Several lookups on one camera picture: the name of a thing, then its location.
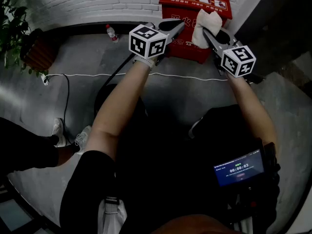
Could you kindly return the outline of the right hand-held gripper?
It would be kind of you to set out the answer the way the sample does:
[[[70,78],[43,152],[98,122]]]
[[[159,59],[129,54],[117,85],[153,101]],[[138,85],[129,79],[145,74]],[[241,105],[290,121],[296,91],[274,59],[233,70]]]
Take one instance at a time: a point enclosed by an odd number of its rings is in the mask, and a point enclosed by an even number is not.
[[[237,42],[234,34],[221,27],[216,36],[210,30],[203,29],[203,36],[220,58],[220,70],[227,71],[235,78],[252,72],[256,57],[247,45],[233,46]]]

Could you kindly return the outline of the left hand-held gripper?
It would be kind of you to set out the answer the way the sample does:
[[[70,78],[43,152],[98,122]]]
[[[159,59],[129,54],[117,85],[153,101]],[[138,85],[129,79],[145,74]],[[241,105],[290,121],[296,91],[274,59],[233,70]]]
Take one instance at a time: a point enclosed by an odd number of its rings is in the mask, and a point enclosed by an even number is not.
[[[129,33],[129,51],[145,60],[161,56],[184,27],[183,20],[173,18],[162,19],[154,24],[140,24]]]

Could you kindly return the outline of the red fire equipment box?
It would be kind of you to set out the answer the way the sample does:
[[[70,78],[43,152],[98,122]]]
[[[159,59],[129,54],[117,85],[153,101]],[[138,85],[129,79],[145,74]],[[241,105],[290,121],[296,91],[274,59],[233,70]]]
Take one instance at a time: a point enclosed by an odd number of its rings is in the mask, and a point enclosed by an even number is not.
[[[222,25],[232,19],[230,0],[159,0],[164,19],[179,19],[185,22],[184,30],[169,44],[168,55],[188,59],[203,64],[211,50],[200,49],[192,44],[192,34],[198,12],[203,9],[208,13],[217,12]]]

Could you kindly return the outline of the white terry cloth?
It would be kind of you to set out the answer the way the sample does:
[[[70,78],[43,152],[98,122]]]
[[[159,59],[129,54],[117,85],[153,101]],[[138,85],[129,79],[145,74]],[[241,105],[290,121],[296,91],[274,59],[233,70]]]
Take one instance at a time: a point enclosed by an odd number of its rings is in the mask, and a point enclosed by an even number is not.
[[[203,28],[208,29],[215,37],[222,27],[222,18],[216,11],[210,14],[201,9],[196,18],[196,24],[192,35],[192,43],[201,49],[209,47],[203,36]]]

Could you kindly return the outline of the person's left forearm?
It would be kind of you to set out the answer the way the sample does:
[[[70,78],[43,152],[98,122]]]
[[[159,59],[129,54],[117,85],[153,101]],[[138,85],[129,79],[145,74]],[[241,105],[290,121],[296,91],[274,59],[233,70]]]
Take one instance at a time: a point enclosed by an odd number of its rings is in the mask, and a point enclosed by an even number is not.
[[[135,61],[102,104],[92,126],[93,134],[120,135],[134,113],[149,73],[146,62]]]

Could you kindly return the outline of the person's right forearm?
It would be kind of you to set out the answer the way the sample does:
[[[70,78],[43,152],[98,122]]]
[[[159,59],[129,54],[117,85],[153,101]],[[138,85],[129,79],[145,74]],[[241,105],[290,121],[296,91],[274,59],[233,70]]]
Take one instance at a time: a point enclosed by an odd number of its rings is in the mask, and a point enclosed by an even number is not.
[[[253,136],[260,138],[264,145],[273,143],[277,146],[273,121],[250,85],[243,77],[235,78],[228,73],[226,76]]]

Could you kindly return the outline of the plastic water bottle red label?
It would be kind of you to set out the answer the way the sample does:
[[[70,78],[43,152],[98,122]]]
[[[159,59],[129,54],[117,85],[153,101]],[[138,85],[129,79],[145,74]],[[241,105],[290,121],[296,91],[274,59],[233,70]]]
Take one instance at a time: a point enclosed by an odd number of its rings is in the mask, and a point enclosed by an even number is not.
[[[118,42],[119,38],[117,34],[115,33],[114,29],[109,24],[106,25],[106,31],[107,31],[108,36],[113,42]]]

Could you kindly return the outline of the person's right sneaker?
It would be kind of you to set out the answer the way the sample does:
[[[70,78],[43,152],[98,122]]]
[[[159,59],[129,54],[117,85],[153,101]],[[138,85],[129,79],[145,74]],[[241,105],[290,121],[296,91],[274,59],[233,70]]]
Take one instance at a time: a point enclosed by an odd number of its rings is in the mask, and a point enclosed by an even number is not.
[[[188,131],[189,138],[194,139],[200,137],[203,133],[204,122],[203,117],[196,121]]]

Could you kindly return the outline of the black phone with lit screen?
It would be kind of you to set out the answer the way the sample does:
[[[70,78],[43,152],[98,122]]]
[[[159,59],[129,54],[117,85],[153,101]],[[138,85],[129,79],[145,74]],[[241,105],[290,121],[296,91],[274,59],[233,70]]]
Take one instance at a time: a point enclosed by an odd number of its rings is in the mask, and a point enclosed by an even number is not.
[[[214,166],[214,173],[221,187],[242,182],[264,172],[260,149]]]

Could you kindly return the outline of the person's black clothing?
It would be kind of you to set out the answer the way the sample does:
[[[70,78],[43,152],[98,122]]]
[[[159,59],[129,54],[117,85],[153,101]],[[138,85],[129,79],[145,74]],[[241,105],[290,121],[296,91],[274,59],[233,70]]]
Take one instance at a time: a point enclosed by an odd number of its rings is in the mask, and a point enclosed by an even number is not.
[[[256,227],[261,233],[276,219],[280,165],[275,145],[254,137],[238,103],[212,108],[203,117],[200,137],[174,142],[148,136],[145,107],[139,100],[118,144],[117,158],[88,151],[80,158],[60,208],[62,234],[97,234],[99,207],[106,196],[125,204],[121,234],[149,233],[176,217],[204,214],[226,219],[226,202],[213,165],[264,147],[264,178],[255,185]]]

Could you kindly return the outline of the green leafy plant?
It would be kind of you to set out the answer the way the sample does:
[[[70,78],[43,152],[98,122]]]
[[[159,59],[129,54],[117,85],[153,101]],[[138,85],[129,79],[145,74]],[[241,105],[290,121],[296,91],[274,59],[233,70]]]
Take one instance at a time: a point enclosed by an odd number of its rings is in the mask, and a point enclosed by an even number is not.
[[[42,31],[31,30],[26,16],[27,7],[21,6],[20,0],[0,0],[0,58],[6,69],[19,67],[29,74],[47,75],[49,68],[45,63],[30,57]]]

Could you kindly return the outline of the black framed glass partition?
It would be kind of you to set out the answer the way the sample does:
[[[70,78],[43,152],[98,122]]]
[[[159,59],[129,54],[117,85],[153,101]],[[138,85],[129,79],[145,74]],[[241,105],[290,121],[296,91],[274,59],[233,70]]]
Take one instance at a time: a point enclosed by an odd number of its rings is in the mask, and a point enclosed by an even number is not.
[[[59,226],[38,213],[7,177],[0,178],[0,234],[62,234]]]

